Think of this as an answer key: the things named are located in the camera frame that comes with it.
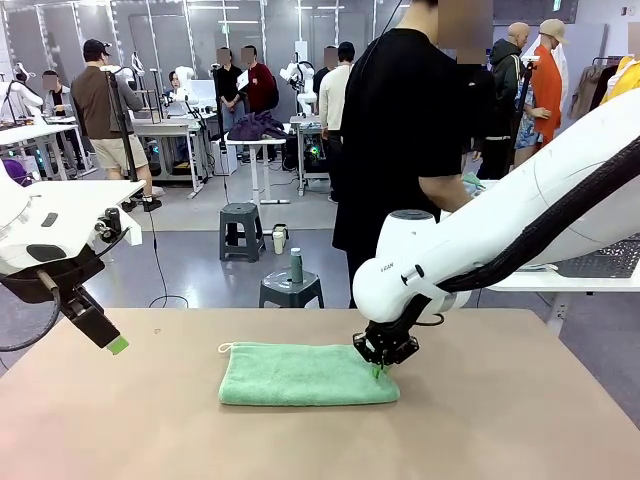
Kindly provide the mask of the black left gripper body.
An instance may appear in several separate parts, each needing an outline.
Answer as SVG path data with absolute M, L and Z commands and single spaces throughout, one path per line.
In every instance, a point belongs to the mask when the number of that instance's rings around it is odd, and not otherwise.
M 92 248 L 85 246 L 74 258 L 2 275 L 1 284 L 27 304 L 51 301 L 54 289 L 58 290 L 61 300 L 66 303 L 82 297 L 91 299 L 84 284 L 103 269 L 104 262 Z

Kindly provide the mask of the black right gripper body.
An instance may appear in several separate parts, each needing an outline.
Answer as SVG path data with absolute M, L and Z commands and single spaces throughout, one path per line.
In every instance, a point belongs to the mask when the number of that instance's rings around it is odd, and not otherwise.
M 368 343 L 374 349 L 389 349 L 393 341 L 403 340 L 430 303 L 428 297 L 413 297 L 396 320 L 388 323 L 371 321 L 366 329 Z

